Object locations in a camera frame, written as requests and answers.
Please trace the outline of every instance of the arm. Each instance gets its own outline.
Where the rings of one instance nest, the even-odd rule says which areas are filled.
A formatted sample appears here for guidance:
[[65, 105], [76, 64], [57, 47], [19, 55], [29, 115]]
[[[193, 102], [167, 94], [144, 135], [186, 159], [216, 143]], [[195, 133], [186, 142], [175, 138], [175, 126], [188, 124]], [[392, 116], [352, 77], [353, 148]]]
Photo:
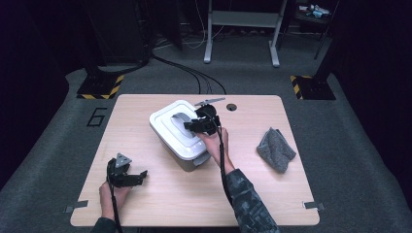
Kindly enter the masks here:
[[[118, 204], [118, 210], [124, 204], [124, 200], [129, 193], [131, 187], [115, 187], [114, 193], [116, 196], [116, 202]], [[109, 184], [104, 182], [99, 188], [100, 194], [100, 206], [102, 208], [102, 215], [94, 224], [91, 229], [91, 233], [115, 233], [115, 212], [113, 210], [112, 194], [110, 193]]]
[[[207, 151], [221, 165], [220, 139], [218, 133], [213, 135], [196, 134], [206, 145]], [[232, 198], [233, 211], [242, 233], [279, 233], [270, 213], [267, 211], [252, 183], [246, 176], [236, 169], [229, 158], [228, 133], [222, 128], [224, 146], [224, 171], [226, 173], [227, 188]]]
[[233, 200], [233, 211], [242, 233], [280, 233], [275, 220], [267, 211], [254, 185], [236, 169], [227, 174], [227, 187]]

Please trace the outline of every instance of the yellow black warning tape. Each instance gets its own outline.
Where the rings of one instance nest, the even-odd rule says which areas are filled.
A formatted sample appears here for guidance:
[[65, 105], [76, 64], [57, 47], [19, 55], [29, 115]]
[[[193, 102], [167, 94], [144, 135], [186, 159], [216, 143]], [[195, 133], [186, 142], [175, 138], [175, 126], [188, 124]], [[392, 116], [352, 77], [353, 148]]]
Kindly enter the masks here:
[[123, 81], [124, 76], [118, 77], [116, 80], [115, 85], [113, 86], [112, 91], [110, 94], [105, 94], [105, 95], [96, 95], [96, 94], [78, 94], [78, 98], [81, 99], [113, 99], [116, 96], [116, 93], [118, 93], [121, 81]]
[[298, 78], [312, 79], [312, 77], [311, 76], [291, 76], [291, 81], [292, 81], [294, 94], [296, 95], [297, 99], [303, 99], [302, 92], [301, 92], [300, 87], [297, 83]]

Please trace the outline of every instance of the black speaker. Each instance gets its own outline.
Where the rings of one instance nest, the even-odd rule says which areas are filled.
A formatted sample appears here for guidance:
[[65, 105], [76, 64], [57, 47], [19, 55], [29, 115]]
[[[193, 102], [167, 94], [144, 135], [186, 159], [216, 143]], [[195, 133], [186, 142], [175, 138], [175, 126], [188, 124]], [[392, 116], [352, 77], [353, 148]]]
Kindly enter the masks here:
[[106, 65], [140, 64], [151, 54], [145, 0], [85, 0]]

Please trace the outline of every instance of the black cable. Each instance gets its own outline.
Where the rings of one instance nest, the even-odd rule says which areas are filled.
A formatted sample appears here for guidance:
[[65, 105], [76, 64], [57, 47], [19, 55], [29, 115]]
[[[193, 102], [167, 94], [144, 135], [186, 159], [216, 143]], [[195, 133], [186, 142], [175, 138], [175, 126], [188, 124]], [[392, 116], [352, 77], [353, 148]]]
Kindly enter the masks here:
[[118, 203], [116, 201], [116, 196], [115, 196], [115, 186], [110, 183], [109, 178], [107, 178], [107, 181], [109, 183], [110, 193], [112, 194], [112, 204], [113, 204], [113, 212], [115, 213], [116, 228], [118, 229], [119, 233], [122, 233], [123, 231], [121, 230], [121, 225], [120, 225]]
[[168, 61], [168, 60], [166, 60], [166, 59], [160, 58], [160, 57], [158, 57], [158, 56], [156, 56], [156, 55], [154, 55], [154, 54], [152, 55], [152, 58], [153, 58], [153, 59], [156, 59], [156, 60], [158, 60], [158, 61], [161, 61], [161, 62], [163, 62], [163, 63], [166, 63], [166, 64], [169, 64], [169, 65], [175, 66], [175, 67], [177, 67], [177, 68], [180, 68], [180, 69], [182, 69], [182, 70], [184, 70], [184, 71], [186, 71], [186, 72], [194, 73], [195, 75], [198, 75], [198, 76], [202, 77], [202, 78], [205, 80], [205, 82], [207, 82], [207, 84], [208, 84], [208, 90], [210, 89], [211, 92], [212, 92], [212, 89], [211, 89], [211, 86], [210, 86], [209, 82], [206, 81], [206, 78], [207, 78], [207, 79], [210, 79], [210, 80], [214, 81], [215, 83], [217, 83], [217, 84], [222, 88], [224, 94], [226, 94], [226, 90], [224, 89], [224, 86], [223, 86], [221, 83], [219, 83], [217, 80], [213, 79], [212, 77], [210, 77], [210, 76], [208, 76], [208, 75], [205, 75], [205, 74], [203, 74], [203, 73], [201, 73], [201, 72], [199, 72], [199, 71], [193, 70], [193, 69], [191, 69], [191, 68], [189, 68], [189, 67], [187, 67], [187, 66], [184, 66], [184, 65], [181, 65], [181, 64], [178, 64], [178, 63], [174, 63], [174, 62], [172, 62], [172, 61]]
[[[212, 119], [212, 117], [209, 114], [207, 114], [206, 112], [204, 112], [204, 111], [199, 111], [199, 112], [203, 113], [209, 119]], [[225, 173], [225, 170], [224, 170], [224, 143], [223, 143], [223, 137], [222, 137], [222, 128], [218, 127], [218, 125], [215, 123], [214, 120], [212, 120], [212, 122], [213, 122], [213, 124], [215, 124], [216, 132], [218, 133], [219, 141], [221, 143], [219, 145], [219, 151], [220, 151], [220, 156], [221, 156], [221, 178], [222, 178], [223, 190], [224, 190], [224, 194], [226, 195], [227, 201], [229, 202], [230, 206], [233, 207], [232, 198], [230, 196], [230, 192], [229, 192], [229, 189], [227, 187], [226, 173]]]
[[[174, 64], [171, 64], [171, 62], [169, 62], [169, 61], [167, 61], [167, 60], [163, 60], [163, 59], [161, 59], [161, 58], [158, 59], [158, 58], [159, 58], [159, 57], [154, 56], [154, 59], [156, 59], [156, 60], [158, 60], [158, 61], [160, 61], [160, 62], [163, 62], [163, 63], [165, 63], [165, 64], [174, 66]], [[187, 70], [185, 70], [185, 69], [182, 69], [182, 70], [184, 70], [184, 71], [186, 71], [186, 72], [188, 72], [189, 74], [191, 74], [191, 75], [194, 76], [194, 78], [197, 80], [197, 85], [198, 85], [199, 94], [200, 94], [200, 93], [201, 93], [201, 87], [200, 87], [200, 80], [199, 80], [199, 78], [198, 78], [195, 74], [193, 74], [192, 72], [189, 72], [189, 71], [187, 71]]]
[[[158, 60], [158, 61], [160, 61], [160, 62], [163, 62], [163, 63], [165, 63], [165, 64], [168, 64], [168, 65], [177, 67], [177, 68], [179, 68], [179, 69], [181, 69], [181, 70], [184, 70], [184, 71], [190, 73], [191, 75], [193, 75], [193, 76], [197, 79], [197, 83], [198, 83], [198, 86], [199, 86], [199, 94], [201, 93], [199, 78], [198, 78], [192, 71], [190, 71], [188, 67], [183, 66], [183, 65], [180, 65], [180, 64], [177, 64], [177, 63], [174, 63], [174, 62], [171, 62], [171, 61], [168, 61], [168, 60], [165, 60], [165, 59], [160, 58], [160, 57], [155, 56], [155, 55], [153, 56], [153, 58], [156, 59], [156, 60]], [[207, 84], [208, 88], [206, 89], [206, 93], [209, 93], [209, 89], [211, 90], [211, 86], [210, 86], [209, 81], [206, 80], [206, 78], [204, 78], [204, 77], [202, 77], [202, 76], [200, 76], [200, 77], [201, 77], [201, 78], [204, 80], [204, 82]]]
[[100, 72], [102, 72], [104, 74], [108, 74], [108, 75], [122, 76], [124, 74], [136, 71], [136, 70], [146, 66], [148, 63], [149, 63], [149, 60], [144, 60], [141, 63], [137, 64], [135, 67], [123, 69], [123, 70], [120, 70], [120, 71], [102, 71], [102, 70], [100, 70]]
[[159, 49], [161, 47], [171, 46], [172, 44], [165, 38], [158, 38], [154, 43], [154, 49]]

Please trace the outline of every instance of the white plastic container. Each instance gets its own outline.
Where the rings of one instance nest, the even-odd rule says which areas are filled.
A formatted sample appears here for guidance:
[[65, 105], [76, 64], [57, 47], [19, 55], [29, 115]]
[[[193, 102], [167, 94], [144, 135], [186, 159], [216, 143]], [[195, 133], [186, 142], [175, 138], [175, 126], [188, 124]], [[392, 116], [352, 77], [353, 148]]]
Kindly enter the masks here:
[[178, 164], [187, 172], [210, 158], [203, 141], [186, 130], [184, 122], [197, 118], [196, 109], [185, 100], [178, 100], [171, 105], [151, 114], [152, 129], [179, 159]]

